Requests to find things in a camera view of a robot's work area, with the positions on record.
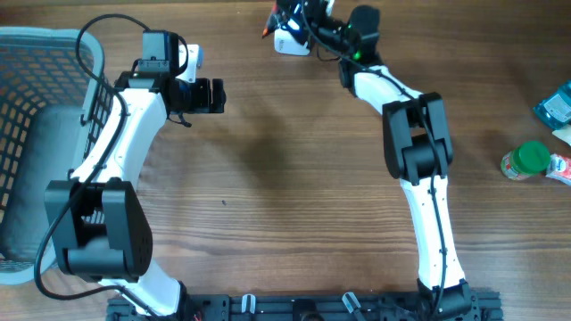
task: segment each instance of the plastic basket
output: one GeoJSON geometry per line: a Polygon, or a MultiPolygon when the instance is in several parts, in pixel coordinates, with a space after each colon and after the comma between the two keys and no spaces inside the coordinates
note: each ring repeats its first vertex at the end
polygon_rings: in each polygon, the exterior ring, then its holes
{"type": "MultiPolygon", "coordinates": [[[[76,61],[78,33],[0,28],[0,284],[33,278],[46,187],[81,164],[109,117],[112,95],[76,61]]],[[[103,48],[88,33],[80,54],[104,78],[103,48]]],[[[42,272],[54,261],[50,244],[42,272]]]]}

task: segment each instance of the jar label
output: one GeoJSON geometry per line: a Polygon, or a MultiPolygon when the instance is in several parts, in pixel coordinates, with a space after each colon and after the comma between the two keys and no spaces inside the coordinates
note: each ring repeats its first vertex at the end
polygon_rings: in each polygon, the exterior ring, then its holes
{"type": "Polygon", "coordinates": [[[509,163],[509,158],[511,157],[512,152],[509,152],[506,156],[503,157],[501,160],[501,171],[503,174],[508,177],[509,179],[513,180],[524,180],[526,178],[531,177],[531,175],[522,174],[516,171],[511,164],[509,163]]]}
{"type": "Polygon", "coordinates": [[[571,106],[565,103],[560,94],[555,94],[544,106],[554,119],[563,123],[571,120],[571,106]]]}

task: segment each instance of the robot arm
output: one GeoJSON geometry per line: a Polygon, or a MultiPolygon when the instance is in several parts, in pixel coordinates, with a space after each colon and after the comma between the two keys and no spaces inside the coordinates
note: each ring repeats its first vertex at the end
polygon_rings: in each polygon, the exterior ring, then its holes
{"type": "MultiPolygon", "coordinates": [[[[185,125],[183,114],[222,113],[226,102],[221,79],[212,81],[211,90],[208,79],[195,77],[203,60],[198,45],[189,45],[188,50],[181,45],[178,53],[173,53],[173,46],[163,43],[177,37],[166,31],[144,33],[145,50],[139,71],[123,72],[115,84],[128,113],[119,138],[82,201],[64,217],[53,235],[62,272],[103,286],[124,288],[143,302],[144,306],[139,306],[126,297],[139,315],[148,315],[148,309],[159,317],[181,313],[186,297],[184,285],[164,273],[152,259],[153,236],[135,194],[146,154],[171,114],[178,115],[185,125]],[[156,48],[166,52],[157,52],[156,48]],[[171,65],[184,66],[186,53],[186,69],[175,77],[171,65]]],[[[109,119],[86,160],[69,181],[53,181],[48,186],[45,202],[50,222],[72,191],[91,175],[120,124],[121,113],[115,96],[109,119]]]]}
{"type": "MultiPolygon", "coordinates": [[[[330,3],[323,0],[277,0],[272,16],[278,25],[273,29],[276,39],[284,43],[277,50],[296,45],[310,49],[313,37],[313,43],[343,58],[339,61],[342,86],[384,116],[386,164],[392,176],[401,181],[417,237],[418,286],[426,297],[419,314],[433,319],[457,316],[470,309],[466,295],[469,288],[454,248],[448,213],[446,188],[452,147],[442,98],[412,90],[390,74],[377,52],[379,10],[359,6],[343,23],[330,17],[330,8],[330,3]],[[411,128],[423,127],[423,119],[428,123],[425,130],[434,136],[434,150],[428,133],[410,133],[411,128]]],[[[302,50],[289,51],[306,54],[302,50]]]]}

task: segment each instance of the black mounting rail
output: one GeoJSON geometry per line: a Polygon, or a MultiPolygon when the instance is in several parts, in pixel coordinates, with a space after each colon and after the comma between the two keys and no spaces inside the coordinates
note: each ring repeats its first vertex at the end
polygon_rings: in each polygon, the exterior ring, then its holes
{"type": "MultiPolygon", "coordinates": [[[[419,301],[417,292],[389,292],[381,295],[355,295],[358,307],[343,298],[345,295],[269,296],[230,298],[227,295],[187,295],[188,307],[184,318],[198,316],[202,321],[418,321],[414,312],[419,301]]],[[[173,316],[161,320],[173,320],[173,316]]],[[[111,299],[107,308],[107,321],[142,321],[135,307],[124,299],[111,299]]],[[[450,321],[502,321],[500,294],[473,292],[472,309],[466,315],[450,321]]]]}

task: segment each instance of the wood grain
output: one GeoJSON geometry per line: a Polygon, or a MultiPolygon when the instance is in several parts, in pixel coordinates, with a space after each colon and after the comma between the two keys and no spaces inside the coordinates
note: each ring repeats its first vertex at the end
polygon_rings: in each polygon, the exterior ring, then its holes
{"type": "MultiPolygon", "coordinates": [[[[500,291],[507,320],[571,315],[569,186],[500,172],[526,140],[571,155],[531,108],[571,74],[567,1],[339,1],[383,11],[379,49],[392,73],[447,104],[455,148],[450,212],[462,267],[500,291]]],[[[227,112],[166,125],[138,196],[154,257],[193,293],[413,291],[418,254],[410,212],[386,171],[381,119],[339,86],[334,63],[287,57],[260,40],[270,2],[14,7],[4,25],[79,28],[104,12],[131,14],[206,52],[201,77],[224,78],[227,112]]],[[[140,30],[94,25],[110,79],[130,67],[140,30]]],[[[51,271],[49,286],[87,286],[51,271]]],[[[99,295],[43,298],[2,287],[1,319],[101,319],[99,295]]]]}
{"type": "MultiPolygon", "coordinates": [[[[2,7],[48,6],[48,5],[94,5],[94,4],[172,4],[204,3],[204,0],[2,0],[2,7]]],[[[208,0],[208,2],[236,3],[242,0],[208,0]]],[[[248,2],[267,2],[267,0],[249,0],[248,2]]]]}

